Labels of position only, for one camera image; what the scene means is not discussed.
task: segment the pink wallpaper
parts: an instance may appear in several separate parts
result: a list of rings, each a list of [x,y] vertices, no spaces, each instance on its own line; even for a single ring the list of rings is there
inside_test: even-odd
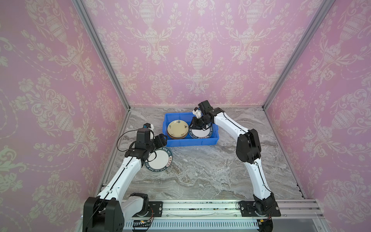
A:
[[[0,231],[74,231],[124,114],[71,1],[2,1]]]
[[[84,0],[132,106],[262,105],[322,0]]]
[[[335,1],[268,114],[333,232],[371,228],[371,1]]]

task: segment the marble table surface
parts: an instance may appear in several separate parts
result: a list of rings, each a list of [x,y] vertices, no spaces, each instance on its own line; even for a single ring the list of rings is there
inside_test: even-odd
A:
[[[261,107],[223,108],[236,122],[259,133],[261,159],[269,187],[276,199],[302,198],[293,174]],[[155,135],[162,133],[165,113],[191,112],[192,108],[131,108],[125,131],[135,130],[148,122]],[[123,136],[120,146],[126,150],[135,140],[136,132]],[[170,147],[171,166],[162,172],[145,166],[131,182],[125,199],[133,192],[148,194],[154,199],[252,199],[253,188],[244,164],[236,156],[236,142],[219,127],[219,141],[212,146]],[[122,163],[124,152],[116,156],[109,180]]]

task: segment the blue plastic bin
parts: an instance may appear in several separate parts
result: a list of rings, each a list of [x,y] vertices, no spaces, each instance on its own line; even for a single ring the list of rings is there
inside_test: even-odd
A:
[[[192,113],[168,113],[162,124],[162,133],[167,136],[167,147],[215,145],[219,140],[218,126],[213,124],[213,134],[210,138],[192,138],[189,134],[183,139],[172,139],[167,134],[167,126],[174,120],[183,120],[188,125],[194,115]]]

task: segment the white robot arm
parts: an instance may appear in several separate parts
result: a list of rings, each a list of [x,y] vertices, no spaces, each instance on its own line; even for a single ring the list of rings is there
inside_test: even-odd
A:
[[[249,172],[254,188],[256,212],[264,216],[275,208],[278,209],[262,169],[257,131],[241,126],[220,108],[211,107],[208,101],[203,101],[198,106],[193,111],[195,117],[190,128],[204,130],[209,123],[214,123],[226,130],[237,141],[237,157],[244,162]],[[149,154],[166,144],[165,135],[154,136],[152,124],[146,123],[143,128],[138,129],[137,140],[126,151],[122,165],[112,180],[97,197],[89,197],[86,200],[83,210],[84,232],[122,231],[124,222],[133,215],[144,216],[148,213],[147,194],[133,193],[123,203],[121,199]]]
[[[231,119],[222,109],[213,108],[208,101],[203,101],[193,110],[191,129],[204,130],[209,123],[214,123],[227,131],[236,141],[237,157],[244,162],[254,189],[256,211],[260,215],[276,210],[277,203],[273,192],[268,187],[260,159],[261,147],[258,133]]]
[[[84,232],[122,231],[124,222],[133,215],[145,216],[148,213],[148,195],[133,193],[121,202],[129,184],[154,150],[167,144],[163,134],[154,136],[153,125],[146,123],[137,131],[137,140],[125,153],[125,158],[112,180],[98,194],[89,197],[84,204]]]

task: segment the yellow plate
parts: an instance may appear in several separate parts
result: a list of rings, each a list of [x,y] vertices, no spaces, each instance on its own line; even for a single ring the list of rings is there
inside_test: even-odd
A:
[[[167,134],[174,139],[181,139],[188,134],[188,124],[183,120],[172,121],[167,126]]]

